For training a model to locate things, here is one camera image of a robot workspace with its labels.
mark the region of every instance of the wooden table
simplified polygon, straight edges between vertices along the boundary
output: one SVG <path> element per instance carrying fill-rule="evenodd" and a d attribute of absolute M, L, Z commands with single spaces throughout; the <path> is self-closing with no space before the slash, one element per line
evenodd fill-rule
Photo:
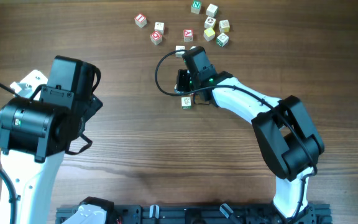
<path fill-rule="evenodd" d="M 218 21 L 231 23 L 224 48 L 203 38 L 209 3 L 200 15 L 190 13 L 191 1 L 0 4 L 6 85 L 33 69 L 48 76 L 56 55 L 102 71 L 96 95 L 104 106 L 86 124 L 93 147 L 65 156 L 50 223 L 57 207 L 87 196 L 141 205 L 273 199 L 275 178 L 251 125 L 213 106 L 182 110 L 180 98 L 157 90 L 155 66 L 176 45 L 202 45 L 218 71 L 257 91 L 301 98 L 326 145 L 308 199 L 330 203 L 335 223 L 358 223 L 358 1 L 215 1 Z M 147 16 L 142 29 L 134 22 L 140 12 Z M 158 46 L 150 41 L 156 21 L 166 26 Z M 195 32 L 190 43 L 182 36 L 187 28 Z M 179 58 L 164 62 L 164 89 L 173 91 L 179 68 Z M 0 90 L 0 109 L 10 98 Z"/>

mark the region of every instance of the toy block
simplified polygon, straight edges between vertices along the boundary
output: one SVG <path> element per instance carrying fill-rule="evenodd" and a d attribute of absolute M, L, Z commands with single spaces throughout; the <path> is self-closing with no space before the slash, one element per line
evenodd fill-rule
<path fill-rule="evenodd" d="M 158 31 L 160 34 L 164 34 L 165 25 L 163 22 L 155 22 L 154 31 Z"/>
<path fill-rule="evenodd" d="M 191 12 L 195 14 L 199 14 L 201 10 L 201 2 L 200 1 L 193 1 L 193 4 L 191 5 Z"/>
<path fill-rule="evenodd" d="M 181 98 L 181 108 L 182 109 L 191 109 L 191 98 L 190 97 L 182 97 Z"/>
<path fill-rule="evenodd" d="M 185 46 L 177 46 L 177 47 L 176 47 L 176 50 L 184 50 L 184 49 L 185 49 Z M 175 56 L 181 58 L 181 55 L 183 55 L 184 53 L 185 53 L 184 51 L 176 52 L 176 53 L 175 53 Z"/>
<path fill-rule="evenodd" d="M 205 20 L 204 28 L 205 29 L 208 29 L 208 28 L 214 29 L 215 23 L 216 23 L 216 19 L 208 16 L 208 18 L 206 18 L 206 20 Z"/>
<path fill-rule="evenodd" d="M 185 42 L 193 41 L 193 30 L 185 29 L 183 31 L 183 38 L 185 39 Z"/>
<path fill-rule="evenodd" d="M 230 24 L 228 20 L 220 21 L 219 22 L 219 31 L 220 32 L 229 32 Z"/>
<path fill-rule="evenodd" d="M 224 33 L 221 33 L 221 35 L 219 35 L 218 38 L 216 38 L 216 43 L 221 47 L 225 46 L 228 42 L 229 42 L 229 37 Z"/>
<path fill-rule="evenodd" d="M 145 16 L 143 16 L 142 14 L 139 14 L 135 17 L 135 23 L 136 25 L 138 25 L 140 28 L 142 28 L 143 26 L 146 25 L 147 23 L 147 19 Z"/>
<path fill-rule="evenodd" d="M 215 31 L 212 28 L 204 30 L 204 38 L 206 41 L 213 40 L 215 38 Z"/>
<path fill-rule="evenodd" d="M 150 38 L 155 45 L 158 45 L 159 43 L 162 42 L 162 35 L 158 31 L 154 31 L 150 35 Z"/>
<path fill-rule="evenodd" d="M 206 9 L 206 15 L 214 18 L 218 13 L 218 7 L 214 4 L 209 4 L 208 8 Z"/>

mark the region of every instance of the wood grain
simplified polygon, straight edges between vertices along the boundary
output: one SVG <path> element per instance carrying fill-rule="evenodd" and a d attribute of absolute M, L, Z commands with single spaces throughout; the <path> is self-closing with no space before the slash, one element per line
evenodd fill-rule
<path fill-rule="evenodd" d="M 301 98 L 326 145 L 308 199 L 330 203 L 335 223 L 358 223 L 358 1 L 215 1 L 218 20 L 231 23 L 225 48 L 202 36 L 208 4 L 201 15 L 188 1 L 0 4 L 3 83 L 33 69 L 48 76 L 56 55 L 102 71 L 104 107 L 86 124 L 94 145 L 65 156 L 50 223 L 57 207 L 87 196 L 141 205 L 271 201 L 275 179 L 249 124 L 212 106 L 182 110 L 157 90 L 155 66 L 176 45 L 202 45 L 218 71 L 262 93 Z M 143 29 L 134 22 L 140 12 Z M 156 21 L 167 27 L 158 46 L 149 37 Z M 186 28 L 194 42 L 184 43 Z M 172 91 L 184 67 L 168 58 L 161 86 Z M 10 97 L 0 90 L 0 109 Z"/>

